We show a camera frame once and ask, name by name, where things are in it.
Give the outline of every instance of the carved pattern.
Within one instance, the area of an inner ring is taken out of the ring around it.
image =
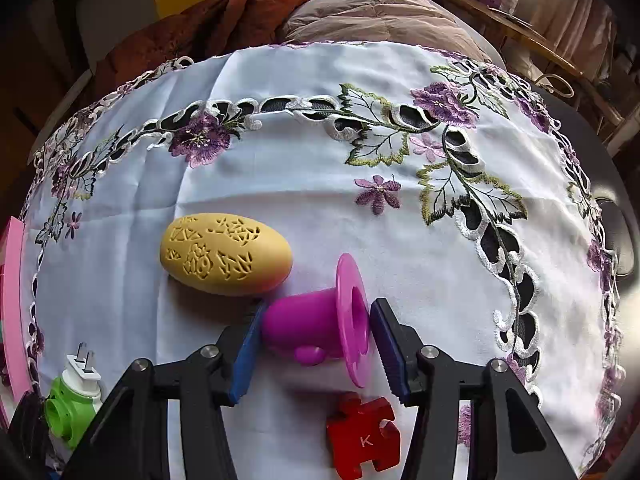
[[[199,240],[200,238],[202,238],[202,235],[195,229],[190,229],[188,227],[174,227],[174,230],[169,237],[169,241],[186,242],[188,240]]]
[[[218,251],[217,256],[220,261],[220,272],[224,274],[225,280],[230,280],[234,274],[236,275],[236,280],[244,280],[252,270],[251,262],[253,258],[249,252],[233,257]]]
[[[177,223],[177,227],[182,227],[188,224],[195,222],[197,218],[195,216],[183,216],[180,218],[180,221]]]
[[[249,227],[241,218],[227,220],[226,217],[224,217],[223,219],[216,220],[215,228],[208,229],[208,231],[219,235],[227,235],[232,240],[240,242],[241,246],[247,245],[247,243],[255,240],[260,235],[260,228],[258,226]]]
[[[179,260],[181,258],[180,253],[174,249],[166,250],[166,259],[167,260]]]
[[[213,266],[209,253],[210,251],[207,249],[206,244],[202,246],[197,243],[193,244],[182,266],[184,272],[186,274],[195,274],[201,280],[204,280]]]

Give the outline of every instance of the white plug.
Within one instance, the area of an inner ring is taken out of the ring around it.
[[[62,380],[78,395],[100,401],[100,374],[94,368],[94,352],[87,351],[86,343],[80,343],[78,354],[66,356],[65,371]]]

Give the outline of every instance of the brown blanket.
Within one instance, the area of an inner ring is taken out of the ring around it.
[[[96,100],[168,59],[195,61],[275,43],[275,31],[307,0],[204,0],[131,34],[98,63]]]

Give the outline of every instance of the metal prong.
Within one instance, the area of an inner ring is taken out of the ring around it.
[[[86,356],[86,363],[84,364],[84,372],[87,374],[92,374],[94,373],[94,364],[95,364],[95,358],[94,358],[94,351],[93,350],[89,350],[89,353]]]
[[[86,360],[86,343],[81,342],[76,354],[76,363],[82,363]]]

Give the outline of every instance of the red puzzle piece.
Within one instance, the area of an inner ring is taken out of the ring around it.
[[[400,432],[392,423],[394,410],[384,397],[362,404],[356,393],[342,396],[340,414],[327,420],[326,432],[334,454],[334,467],[342,480],[362,478],[360,464],[371,460],[376,471],[400,463]]]

